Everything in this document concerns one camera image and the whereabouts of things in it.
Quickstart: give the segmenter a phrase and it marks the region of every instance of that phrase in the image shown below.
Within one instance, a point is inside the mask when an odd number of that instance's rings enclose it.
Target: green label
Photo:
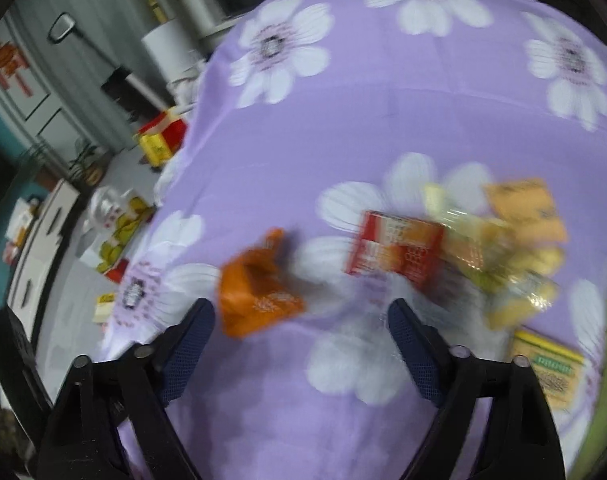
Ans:
[[[536,354],[535,358],[533,359],[533,364],[542,366],[553,372],[559,372],[560,374],[568,376],[573,375],[571,366],[568,366],[561,361],[557,361],[557,359],[552,359],[546,355]]]

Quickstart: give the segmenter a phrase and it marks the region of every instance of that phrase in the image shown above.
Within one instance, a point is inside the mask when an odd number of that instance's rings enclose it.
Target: gray floor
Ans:
[[[117,155],[102,186],[113,186],[122,192],[134,189],[152,203],[157,174],[149,166],[138,164],[140,158],[138,148]],[[72,360],[96,349],[102,337],[100,328],[92,322],[96,298],[117,287],[75,257],[85,218],[83,214],[77,222],[52,284],[36,349],[37,368],[52,399],[56,398]]]

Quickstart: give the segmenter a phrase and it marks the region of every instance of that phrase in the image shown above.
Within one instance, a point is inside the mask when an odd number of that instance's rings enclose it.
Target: screw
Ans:
[[[470,350],[463,345],[455,345],[450,347],[450,354],[465,359],[466,357],[470,357]]]
[[[516,355],[515,358],[512,359],[512,362],[522,368],[530,367],[530,359],[528,359],[525,355]]]
[[[139,348],[134,351],[134,356],[137,359],[145,359],[149,355],[152,355],[152,352],[154,352],[152,345],[143,345],[139,346]]]
[[[74,358],[72,365],[75,368],[83,368],[90,363],[90,358],[87,355],[80,355]]]

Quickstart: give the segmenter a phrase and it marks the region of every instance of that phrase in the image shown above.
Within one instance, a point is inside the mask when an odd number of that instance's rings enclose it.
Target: drawer handle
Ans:
[[[56,213],[54,214],[54,218],[52,219],[52,223],[50,224],[50,227],[48,228],[48,232],[46,233],[48,236],[50,234],[52,234],[52,231],[54,230],[54,226],[56,225],[57,221],[59,220],[59,216],[61,216],[61,208],[59,207],[56,211]]]
[[[21,308],[24,308],[27,304],[27,300],[30,297],[30,291],[32,290],[32,280],[27,280],[26,292],[24,293],[24,300],[21,302]]]

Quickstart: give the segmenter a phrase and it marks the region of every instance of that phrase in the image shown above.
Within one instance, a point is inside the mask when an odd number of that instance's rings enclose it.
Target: gray curtain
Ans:
[[[100,88],[112,69],[74,36],[58,45],[46,39],[63,11],[74,16],[79,28],[110,58],[170,103],[163,79],[141,43],[159,23],[146,0],[16,0],[10,9],[30,54],[96,142],[114,152],[129,148],[134,132],[123,110]]]

